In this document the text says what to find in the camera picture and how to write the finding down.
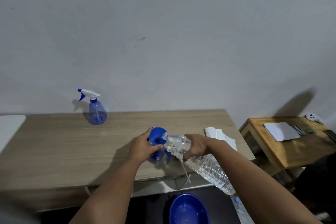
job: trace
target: spray bottle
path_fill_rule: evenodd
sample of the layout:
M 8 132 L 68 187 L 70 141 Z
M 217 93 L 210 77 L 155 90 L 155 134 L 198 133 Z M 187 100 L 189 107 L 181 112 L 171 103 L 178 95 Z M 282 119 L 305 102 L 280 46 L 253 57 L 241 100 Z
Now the spray bottle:
M 83 100 L 85 97 L 90 97 L 90 103 L 89 103 L 90 124 L 93 125 L 103 124 L 107 119 L 107 113 L 103 105 L 97 99 L 97 97 L 100 97 L 100 94 L 85 89 L 78 89 L 78 91 L 81 93 L 81 98 L 79 99 L 79 101 Z

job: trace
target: white wall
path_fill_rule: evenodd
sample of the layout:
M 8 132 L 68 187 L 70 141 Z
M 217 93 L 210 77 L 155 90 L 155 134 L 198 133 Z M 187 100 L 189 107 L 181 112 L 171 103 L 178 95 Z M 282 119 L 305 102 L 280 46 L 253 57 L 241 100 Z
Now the white wall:
M 298 112 L 336 128 L 335 8 L 336 0 L 0 0 L 0 112 L 73 112 L 85 88 L 109 111 L 226 108 L 240 126 L 304 92 Z

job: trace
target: forearm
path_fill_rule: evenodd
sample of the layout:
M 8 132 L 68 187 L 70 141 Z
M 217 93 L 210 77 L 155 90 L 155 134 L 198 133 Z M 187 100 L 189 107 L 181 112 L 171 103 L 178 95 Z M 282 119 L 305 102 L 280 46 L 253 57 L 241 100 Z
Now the forearm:
M 138 163 L 126 161 L 79 209 L 71 224 L 124 224 Z
M 211 153 L 255 223 L 321 223 L 282 185 L 225 141 L 211 140 Z

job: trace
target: desk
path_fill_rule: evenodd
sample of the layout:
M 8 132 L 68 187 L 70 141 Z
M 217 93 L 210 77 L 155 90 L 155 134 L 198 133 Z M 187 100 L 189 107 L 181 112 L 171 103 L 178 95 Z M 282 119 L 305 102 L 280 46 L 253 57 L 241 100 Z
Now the desk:
M 276 142 L 263 124 L 283 121 L 289 125 L 299 126 L 307 135 L 293 140 Z M 316 132 L 308 134 L 307 129 L 314 129 Z M 282 169 L 304 167 L 334 153 L 336 144 L 323 132 L 325 129 L 328 127 L 307 120 L 305 117 L 284 117 L 250 118 L 239 131 L 245 139 L 249 134 L 254 137 L 273 166 L 273 168 L 267 168 L 268 173 L 272 175 Z
M 35 210 L 80 205 L 87 196 L 84 187 L 110 176 L 125 161 L 132 138 L 149 126 L 177 134 L 221 128 L 241 154 L 254 159 L 225 110 L 108 113 L 99 126 L 80 113 L 31 115 L 0 154 L 0 191 L 36 202 Z M 146 161 L 135 180 L 183 174 L 178 161 L 159 167 Z

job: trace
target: hand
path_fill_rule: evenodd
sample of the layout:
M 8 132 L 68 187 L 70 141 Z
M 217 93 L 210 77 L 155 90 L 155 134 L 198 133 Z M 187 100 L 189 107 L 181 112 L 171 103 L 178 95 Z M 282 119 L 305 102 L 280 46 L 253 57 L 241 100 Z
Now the hand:
M 210 144 L 215 138 L 205 137 L 198 134 L 185 134 L 191 141 L 190 149 L 183 154 L 183 161 L 187 161 L 193 156 L 203 156 L 211 153 Z
M 147 143 L 151 130 L 152 127 L 140 136 L 133 138 L 129 147 L 128 159 L 134 160 L 138 165 L 144 163 L 153 152 L 164 148 L 162 144 L 151 146 Z

